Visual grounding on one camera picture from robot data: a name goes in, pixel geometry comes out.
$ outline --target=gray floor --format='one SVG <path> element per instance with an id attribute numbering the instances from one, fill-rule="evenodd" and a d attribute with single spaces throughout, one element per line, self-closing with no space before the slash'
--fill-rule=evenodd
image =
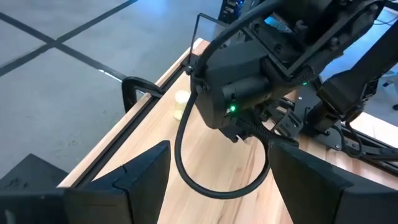
<path id="1" fill-rule="evenodd" d="M 123 2 L 2 0 L 0 12 L 56 39 Z M 189 46 L 196 15 L 217 17 L 220 5 L 221 0 L 138 0 L 65 45 L 127 76 L 156 81 Z M 393 17 L 383 12 L 380 20 Z M 388 27 L 374 26 L 322 75 L 350 68 Z M 219 31 L 202 22 L 198 36 L 212 39 Z M 0 65 L 41 45 L 0 20 Z M 394 120 L 394 94 L 382 89 L 367 111 Z M 28 153 L 71 171 L 123 114 L 117 80 L 57 49 L 44 52 L 0 77 L 0 177 Z"/>

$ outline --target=black cable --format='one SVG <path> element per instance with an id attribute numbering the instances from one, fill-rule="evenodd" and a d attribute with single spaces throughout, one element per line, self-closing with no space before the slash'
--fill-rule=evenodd
<path id="1" fill-rule="evenodd" d="M 338 132 L 338 134 L 340 135 L 341 148 L 345 151 L 345 153 L 347 153 L 348 156 L 357 159 L 357 158 L 361 157 L 362 153 L 363 153 L 362 141 L 360 140 L 359 136 L 356 134 L 356 131 L 351 127 L 351 124 L 349 122 L 346 122 L 346 127 L 353 134 L 355 140 L 358 142 L 358 144 L 359 144 L 359 152 L 353 152 L 350 147 L 347 147 L 346 140 L 344 138 L 344 134 L 343 134 L 343 132 L 341 131 L 340 128 L 338 128 L 336 126 L 332 126 L 331 128 L 336 130 Z"/>
<path id="2" fill-rule="evenodd" d="M 353 127 L 351 127 L 351 123 L 350 122 L 346 122 L 346 127 L 353 134 L 355 140 L 358 142 L 358 145 L 359 145 L 359 152 L 358 153 L 352 153 L 351 151 L 348 151 L 348 155 L 353 157 L 353 158 L 359 158 L 363 154 L 362 141 L 360 140 L 359 136 L 356 134 L 356 131 L 353 129 Z"/>
<path id="3" fill-rule="evenodd" d="M 260 174 L 257 176 L 257 178 L 251 182 L 249 185 L 238 189 L 234 190 L 231 192 L 217 192 L 213 190 L 206 189 L 202 187 L 201 185 L 197 184 L 192 178 L 187 174 L 187 171 L 185 170 L 182 162 L 182 157 L 181 157 L 181 145 L 182 145 L 182 138 L 183 134 L 185 131 L 185 127 L 188 122 L 189 115 L 191 113 L 191 110 L 193 108 L 193 105 L 195 104 L 195 100 L 198 96 L 197 92 L 193 92 L 191 96 L 189 97 L 188 103 L 185 107 L 185 110 L 183 112 L 182 118 L 180 125 L 178 126 L 178 131 L 177 131 L 177 137 L 175 138 L 175 150 L 174 150 L 174 157 L 175 157 L 175 165 L 177 166 L 177 170 L 181 175 L 181 178 L 185 181 L 185 183 L 188 184 L 193 190 L 198 192 L 199 194 L 202 194 L 204 196 L 210 197 L 210 198 L 215 198 L 215 199 L 233 199 L 233 198 L 238 198 L 242 197 L 250 192 L 252 192 L 254 189 L 256 189 L 260 184 L 264 181 L 264 179 L 267 177 L 267 174 L 270 169 L 270 165 L 268 160 L 266 159 L 264 163 L 264 167 L 262 168 Z M 253 130 L 253 136 L 259 138 L 260 136 L 256 131 Z M 260 138 L 260 141 L 262 142 L 264 146 L 264 150 L 266 151 L 266 158 L 267 158 L 267 143 L 262 141 Z"/>
<path id="4" fill-rule="evenodd" d="M 208 59 L 213 55 L 213 53 L 219 49 L 229 38 L 231 38 L 235 33 L 241 30 L 244 26 L 249 25 L 253 20 L 260 16 L 269 16 L 272 14 L 273 10 L 279 6 L 281 0 L 266 0 L 256 6 L 254 9 L 250 10 L 247 14 L 240 17 L 238 20 L 234 21 L 229 25 L 223 32 L 221 32 L 214 40 L 210 42 L 207 48 L 203 51 L 202 55 L 198 59 L 195 70 L 195 76 L 201 74 L 204 69 Z"/>
<path id="5" fill-rule="evenodd" d="M 338 128 L 338 127 L 335 126 L 335 125 L 333 125 L 331 128 L 334 129 L 334 130 L 336 130 L 337 133 L 340 135 L 340 138 L 341 138 L 341 148 L 347 151 L 348 149 L 347 149 L 347 145 L 346 145 L 346 139 L 344 138 L 344 134 L 343 134 L 343 132 L 341 131 L 341 129 Z"/>

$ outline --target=green led light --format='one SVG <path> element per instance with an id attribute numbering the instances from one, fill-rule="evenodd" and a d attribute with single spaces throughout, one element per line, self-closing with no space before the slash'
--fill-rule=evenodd
<path id="1" fill-rule="evenodd" d="M 231 110 L 231 112 L 234 112 L 234 111 L 236 111 L 236 106 L 232 105 L 229 107 L 229 109 Z"/>

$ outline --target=small yellow object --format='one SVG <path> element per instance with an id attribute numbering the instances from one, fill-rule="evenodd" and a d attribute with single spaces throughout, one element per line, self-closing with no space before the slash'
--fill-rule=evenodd
<path id="1" fill-rule="evenodd" d="M 175 108 L 174 108 L 174 118 L 177 120 L 181 120 L 182 113 L 188 103 L 188 99 L 190 97 L 190 93 L 187 91 L 179 90 L 175 93 Z"/>

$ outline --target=wooden tabletop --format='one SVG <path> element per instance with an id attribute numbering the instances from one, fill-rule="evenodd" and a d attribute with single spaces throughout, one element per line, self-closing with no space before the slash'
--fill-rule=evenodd
<path id="1" fill-rule="evenodd" d="M 198 39 L 194 52 L 200 54 L 208 42 Z M 178 67 L 186 51 L 164 76 L 157 82 L 160 85 Z M 121 164 L 131 160 L 158 142 L 168 139 L 172 151 L 179 121 L 173 117 L 174 95 L 179 90 L 189 91 L 189 78 L 182 74 L 148 113 L 136 130 L 129 136 L 96 178 L 99 178 Z M 294 99 L 295 93 L 288 95 Z M 98 145 L 65 178 L 60 187 L 70 186 L 87 169 L 102 149 L 137 113 L 147 101 L 145 95 L 120 122 L 98 143 Z M 398 146 L 393 138 L 398 128 L 368 114 L 361 115 L 353 126 L 360 131 L 374 136 L 386 143 Z M 346 170 L 362 175 L 373 181 L 398 189 L 398 179 L 359 160 L 351 159 L 346 154 L 327 150 L 323 145 L 304 136 L 298 138 L 300 148 Z M 193 109 L 185 130 L 182 143 L 183 162 L 190 176 L 199 184 L 212 190 L 236 190 L 250 183 L 263 167 L 264 150 L 257 139 L 232 143 L 218 130 L 207 128 L 196 108 Z M 255 191 L 234 200 L 215 200 L 204 197 L 181 179 L 172 159 L 169 184 L 159 223 L 292 223 L 289 213 L 275 184 L 272 172 L 264 183 Z"/>

